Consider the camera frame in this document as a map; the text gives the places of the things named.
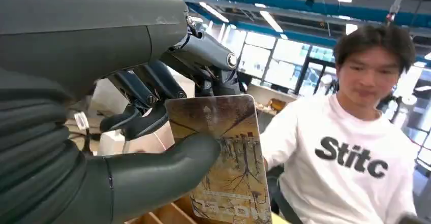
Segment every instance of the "young man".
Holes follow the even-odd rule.
[[[337,94],[290,103],[261,135],[267,170],[303,223],[393,224],[415,214],[415,152],[376,110],[414,62],[413,43],[395,26],[360,27],[335,50]]]

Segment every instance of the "gray robotic arm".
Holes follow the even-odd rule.
[[[64,126],[97,79],[186,36],[182,0],[0,0],[0,13],[1,223],[121,223],[200,182],[220,153],[207,135],[158,155],[86,157]]]

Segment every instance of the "window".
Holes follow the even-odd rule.
[[[299,89],[299,95],[312,96],[314,89],[317,86],[320,73],[322,72],[323,66],[316,63],[309,63],[309,67],[302,82],[301,88]]]
[[[335,62],[332,49],[323,48],[316,45],[312,47],[310,57],[314,59]]]
[[[238,69],[257,78],[262,78],[270,51],[252,45],[244,45]]]
[[[281,60],[272,59],[266,73],[265,81],[290,89],[295,89],[299,74],[301,73],[299,65]]]
[[[239,57],[246,35],[247,32],[244,30],[228,27],[223,37],[222,44],[230,49],[236,57]]]
[[[250,45],[272,49],[274,47],[275,38],[273,36],[249,32],[245,42]]]
[[[303,65],[309,48],[306,44],[279,39],[272,58]]]
[[[265,81],[295,89],[310,45],[279,39]]]

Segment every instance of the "white t-shirt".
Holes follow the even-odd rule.
[[[302,98],[260,140],[268,167],[284,164],[280,188],[303,223],[392,224],[416,214],[413,145],[383,117],[362,121],[336,95]]]

